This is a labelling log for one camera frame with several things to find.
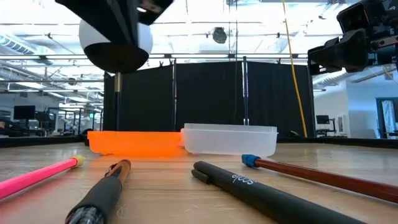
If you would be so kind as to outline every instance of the white plastic bin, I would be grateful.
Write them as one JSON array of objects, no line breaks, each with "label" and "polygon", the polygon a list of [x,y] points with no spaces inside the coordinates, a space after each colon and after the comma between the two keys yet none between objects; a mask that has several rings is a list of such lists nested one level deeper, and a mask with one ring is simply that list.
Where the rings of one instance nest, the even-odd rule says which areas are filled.
[{"label": "white plastic bin", "polygon": [[188,152],[199,154],[254,154],[271,156],[275,153],[277,128],[223,124],[185,124],[181,130]]}]

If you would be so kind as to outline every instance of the computer monitor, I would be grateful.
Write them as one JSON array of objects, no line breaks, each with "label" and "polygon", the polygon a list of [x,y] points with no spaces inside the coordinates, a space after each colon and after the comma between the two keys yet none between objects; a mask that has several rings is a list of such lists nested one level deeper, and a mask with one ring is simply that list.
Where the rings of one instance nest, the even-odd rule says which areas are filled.
[{"label": "computer monitor", "polygon": [[35,119],[35,106],[14,106],[14,119]]},{"label": "computer monitor", "polygon": [[51,121],[50,116],[46,112],[43,112],[43,111],[37,111],[35,118],[38,122],[50,122]]},{"label": "computer monitor", "polygon": [[318,124],[330,124],[328,115],[317,115],[317,123]]}]

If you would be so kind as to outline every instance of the black backdrop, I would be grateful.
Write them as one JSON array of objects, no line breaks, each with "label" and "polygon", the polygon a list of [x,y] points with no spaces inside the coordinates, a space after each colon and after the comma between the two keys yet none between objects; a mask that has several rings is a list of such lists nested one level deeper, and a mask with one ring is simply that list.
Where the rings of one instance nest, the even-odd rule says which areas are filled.
[{"label": "black backdrop", "polygon": [[115,130],[114,119],[114,77],[104,74],[104,114],[103,130]]},{"label": "black backdrop", "polygon": [[[114,77],[104,78],[104,130],[115,130]],[[173,131],[172,67],[123,74],[120,131]]]},{"label": "black backdrop", "polygon": [[[314,136],[313,93],[306,66],[295,66],[307,125]],[[121,130],[179,131],[184,123],[243,124],[242,63],[177,64],[177,111],[173,124],[172,67],[124,75]],[[114,130],[114,78],[105,75],[104,130]],[[277,126],[303,136],[290,65],[248,62],[250,125]]]},{"label": "black backdrop", "polygon": [[[307,67],[295,65],[308,137],[314,137],[313,91]],[[303,136],[291,65],[248,62],[250,125],[276,126],[279,137],[289,131]]]},{"label": "black backdrop", "polygon": [[184,123],[243,124],[242,63],[177,64],[176,130]]}]

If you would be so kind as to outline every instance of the yellow cable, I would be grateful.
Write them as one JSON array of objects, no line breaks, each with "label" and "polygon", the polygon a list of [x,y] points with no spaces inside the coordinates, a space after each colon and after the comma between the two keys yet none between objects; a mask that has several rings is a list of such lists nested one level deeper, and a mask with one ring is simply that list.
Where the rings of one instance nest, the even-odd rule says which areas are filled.
[{"label": "yellow cable", "polygon": [[398,82],[392,77],[392,75],[390,75],[390,73],[388,73],[387,69],[384,66],[383,66],[383,70],[391,78],[392,81],[394,81],[396,84],[398,84]]},{"label": "yellow cable", "polygon": [[289,28],[288,28],[288,25],[287,25],[287,16],[286,16],[285,0],[282,0],[282,4],[283,4],[283,6],[284,6],[285,25],[286,25],[286,34],[287,34],[287,43],[288,43],[288,45],[289,45],[290,63],[292,64],[292,75],[293,75],[294,87],[295,87],[295,89],[296,89],[296,95],[297,95],[298,105],[299,105],[299,107],[300,107],[300,115],[301,115],[301,122],[302,122],[302,124],[303,124],[304,137],[307,138],[307,128],[305,127],[305,120],[304,120],[304,114],[303,114],[303,107],[302,107],[302,105],[301,105],[301,97],[300,97],[300,93],[299,93],[299,88],[297,87],[296,73],[294,72],[293,55],[292,55],[292,46],[290,45]]}]

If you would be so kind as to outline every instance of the red-brown pen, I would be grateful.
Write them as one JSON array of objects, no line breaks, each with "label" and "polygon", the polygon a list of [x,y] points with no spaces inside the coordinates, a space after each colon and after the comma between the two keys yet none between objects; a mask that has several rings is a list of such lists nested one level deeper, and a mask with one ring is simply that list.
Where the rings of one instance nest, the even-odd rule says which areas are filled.
[{"label": "red-brown pen", "polygon": [[242,162],[248,167],[262,167],[281,172],[283,174],[301,177],[307,180],[387,200],[389,202],[398,203],[398,187],[394,185],[347,177],[344,175],[284,164],[276,161],[268,161],[254,155],[242,155]]}]

